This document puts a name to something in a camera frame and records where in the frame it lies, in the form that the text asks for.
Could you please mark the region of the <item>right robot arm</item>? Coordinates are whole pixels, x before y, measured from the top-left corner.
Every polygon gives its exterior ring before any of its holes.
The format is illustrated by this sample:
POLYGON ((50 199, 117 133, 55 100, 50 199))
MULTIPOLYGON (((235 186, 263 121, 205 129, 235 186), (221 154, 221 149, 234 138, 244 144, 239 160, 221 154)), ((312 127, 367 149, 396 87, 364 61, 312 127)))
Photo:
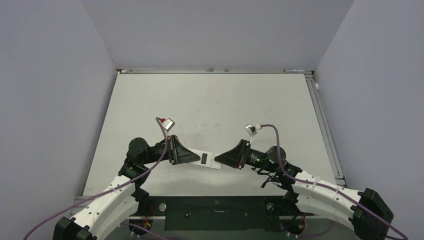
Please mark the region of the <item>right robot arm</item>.
POLYGON ((386 240, 394 214, 374 190, 352 190, 312 175, 286 160, 280 146, 266 152, 251 148, 241 140, 233 149, 214 160, 241 170, 251 166, 258 175, 286 191, 282 207, 289 214, 309 213, 342 224, 361 240, 386 240))

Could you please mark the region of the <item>white remote control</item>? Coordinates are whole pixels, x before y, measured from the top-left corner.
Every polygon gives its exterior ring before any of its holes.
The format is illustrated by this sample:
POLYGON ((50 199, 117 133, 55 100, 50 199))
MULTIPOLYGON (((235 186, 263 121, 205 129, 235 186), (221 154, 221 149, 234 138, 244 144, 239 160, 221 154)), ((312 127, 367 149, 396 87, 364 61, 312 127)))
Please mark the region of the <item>white remote control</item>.
POLYGON ((220 170, 222 168, 223 164, 215 161, 215 156, 217 156, 216 153, 195 148, 189 148, 189 150, 200 157, 200 160, 189 162, 189 164, 215 170, 220 170))

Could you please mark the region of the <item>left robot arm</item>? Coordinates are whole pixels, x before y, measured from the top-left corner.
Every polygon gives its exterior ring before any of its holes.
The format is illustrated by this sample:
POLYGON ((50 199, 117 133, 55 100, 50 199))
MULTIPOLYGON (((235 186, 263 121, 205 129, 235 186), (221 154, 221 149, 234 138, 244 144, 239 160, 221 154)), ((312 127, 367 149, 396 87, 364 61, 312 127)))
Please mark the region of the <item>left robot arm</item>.
POLYGON ((169 160, 173 165, 197 162, 202 156, 184 147, 176 135, 154 146, 137 137, 128 145, 126 159, 107 189, 71 218, 62 217, 55 225, 54 240, 101 240, 125 218, 148 211, 149 193, 141 185, 150 174, 146 164, 169 160))

